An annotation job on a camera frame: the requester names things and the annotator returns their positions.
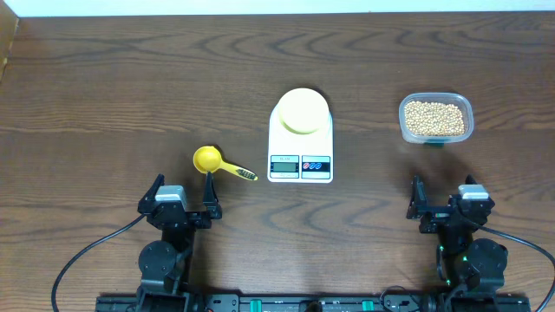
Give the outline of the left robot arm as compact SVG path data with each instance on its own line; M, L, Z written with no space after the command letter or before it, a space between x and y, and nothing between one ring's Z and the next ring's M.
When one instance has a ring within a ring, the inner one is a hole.
M141 271L135 309L148 311L206 310L206 299L189 284L197 230L209 229L222 218L222 208L208 173L203 192L203 211L186 208L181 185L166 185L162 174L138 203L138 213L161 231L161 239L146 245L138 259Z

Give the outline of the yellow measuring scoop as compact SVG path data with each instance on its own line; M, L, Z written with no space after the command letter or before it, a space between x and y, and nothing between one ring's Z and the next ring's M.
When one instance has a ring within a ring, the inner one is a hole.
M224 170L242 179L256 181L258 175L241 166L226 162L220 151L215 146L202 146L193 155L193 165L202 173L215 173Z

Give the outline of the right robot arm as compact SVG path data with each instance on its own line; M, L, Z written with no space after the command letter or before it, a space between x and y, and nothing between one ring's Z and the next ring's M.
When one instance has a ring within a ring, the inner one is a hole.
M438 236L436 270L448 286L422 296L420 310L497 311L496 291L505 283L508 251L491 239L473 238L495 206L486 188L467 176L443 206L428 203L420 177L413 177L411 189L407 218L420 221L421 234Z

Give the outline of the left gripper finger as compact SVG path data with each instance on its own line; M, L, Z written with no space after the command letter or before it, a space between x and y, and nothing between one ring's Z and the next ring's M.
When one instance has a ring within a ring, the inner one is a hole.
M163 174L159 174L154 180L151 187L147 190L145 195L140 199L138 203L137 211L139 214L152 214L157 207L157 200L155 196L158 190L165 184L165 177Z
M214 188L214 179L211 172L206 174L203 204L206 207L206 211L208 212L210 219L222 218L222 207Z

